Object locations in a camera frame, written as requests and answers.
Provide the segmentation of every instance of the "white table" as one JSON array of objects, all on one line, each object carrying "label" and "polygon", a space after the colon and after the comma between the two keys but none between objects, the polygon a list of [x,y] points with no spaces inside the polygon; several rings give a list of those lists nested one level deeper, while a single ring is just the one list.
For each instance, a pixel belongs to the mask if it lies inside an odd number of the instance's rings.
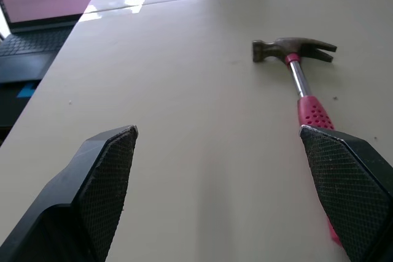
[{"label": "white table", "polygon": [[92,0],[100,19],[77,24],[0,148],[0,242],[85,139],[135,124],[107,261],[348,261],[329,237],[290,74],[253,64],[251,42],[337,45],[333,64],[304,60],[310,87],[337,129],[393,163],[391,0],[145,0],[139,13],[109,2]]}]

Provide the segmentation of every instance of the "claw hammer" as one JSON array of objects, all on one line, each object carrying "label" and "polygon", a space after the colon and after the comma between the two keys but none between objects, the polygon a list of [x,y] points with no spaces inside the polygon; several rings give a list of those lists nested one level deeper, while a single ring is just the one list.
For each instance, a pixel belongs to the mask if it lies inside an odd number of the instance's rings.
[{"label": "claw hammer", "polygon": [[[315,58],[317,60],[332,62],[333,57],[321,50],[335,52],[336,46],[307,38],[280,38],[273,43],[265,43],[255,40],[252,43],[253,62],[262,62],[268,56],[274,56],[287,65],[295,81],[298,100],[298,119],[301,125],[311,125],[321,128],[334,129],[334,125],[327,115],[326,110],[318,99],[311,94],[307,80],[300,67],[301,57]],[[339,245],[341,242],[329,222],[329,230],[332,239]]]}]

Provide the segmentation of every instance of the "black laptop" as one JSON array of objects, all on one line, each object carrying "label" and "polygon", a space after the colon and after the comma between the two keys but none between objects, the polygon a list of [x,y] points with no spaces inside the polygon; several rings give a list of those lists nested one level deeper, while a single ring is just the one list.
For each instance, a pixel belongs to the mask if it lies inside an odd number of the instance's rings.
[{"label": "black laptop", "polygon": [[90,0],[0,0],[0,83],[41,80]]}]

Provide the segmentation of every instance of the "red handle grip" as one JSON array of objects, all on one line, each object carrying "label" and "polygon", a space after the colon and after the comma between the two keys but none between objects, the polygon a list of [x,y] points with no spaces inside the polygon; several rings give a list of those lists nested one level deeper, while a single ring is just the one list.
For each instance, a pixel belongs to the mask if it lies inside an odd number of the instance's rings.
[{"label": "red handle grip", "polygon": [[[334,129],[334,125],[327,115],[326,110],[315,96],[304,96],[297,102],[297,110],[300,125],[311,125],[327,129]],[[339,245],[341,242],[334,231],[329,219],[330,236]]]}]

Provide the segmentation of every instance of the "hammer claw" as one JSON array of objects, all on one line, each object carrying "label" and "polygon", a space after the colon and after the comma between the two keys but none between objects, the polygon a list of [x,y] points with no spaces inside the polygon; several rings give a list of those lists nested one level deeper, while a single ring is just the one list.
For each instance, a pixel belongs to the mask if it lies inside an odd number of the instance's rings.
[{"label": "hammer claw", "polygon": [[336,52],[337,50],[337,46],[334,46],[333,44],[325,43],[314,39],[308,39],[307,45],[310,45],[314,48],[323,49],[328,52]]},{"label": "hammer claw", "polygon": [[308,50],[302,53],[302,56],[306,58],[315,58],[316,60],[326,61],[328,63],[331,63],[333,60],[333,57],[331,55],[328,55],[326,52],[322,52],[318,49]]}]

